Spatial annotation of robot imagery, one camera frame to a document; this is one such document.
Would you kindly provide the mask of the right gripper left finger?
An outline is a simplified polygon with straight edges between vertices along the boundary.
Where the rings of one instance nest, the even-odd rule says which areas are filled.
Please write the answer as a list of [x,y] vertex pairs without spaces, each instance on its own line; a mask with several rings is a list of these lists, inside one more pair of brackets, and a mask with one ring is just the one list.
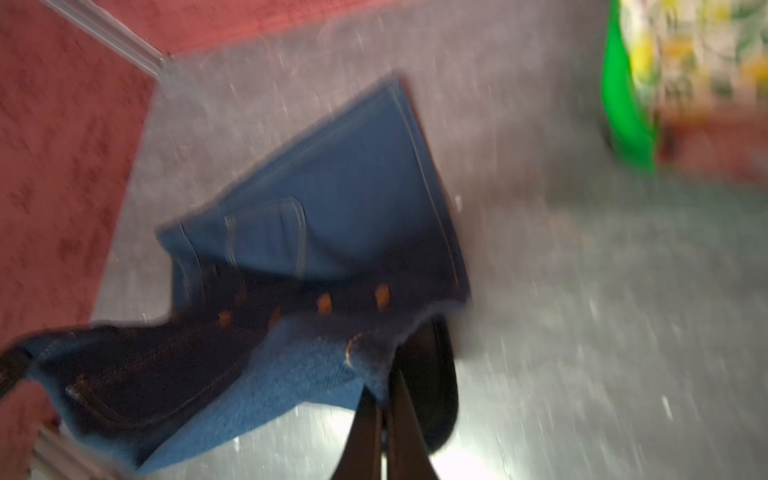
[[382,427],[382,410],[365,387],[332,480],[381,479]]

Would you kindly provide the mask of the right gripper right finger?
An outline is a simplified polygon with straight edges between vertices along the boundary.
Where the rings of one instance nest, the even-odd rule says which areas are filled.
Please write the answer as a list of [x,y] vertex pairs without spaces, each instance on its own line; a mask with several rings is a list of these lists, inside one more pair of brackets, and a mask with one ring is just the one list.
[[389,377],[387,478],[438,480],[430,461],[397,350]]

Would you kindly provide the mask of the green plastic basket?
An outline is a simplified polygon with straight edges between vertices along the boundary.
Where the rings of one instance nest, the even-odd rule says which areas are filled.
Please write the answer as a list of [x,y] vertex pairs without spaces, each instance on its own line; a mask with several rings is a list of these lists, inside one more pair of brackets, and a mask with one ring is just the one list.
[[609,2],[601,100],[613,153],[635,172],[653,174],[657,131],[635,95],[629,54],[620,29],[620,2],[616,0]]

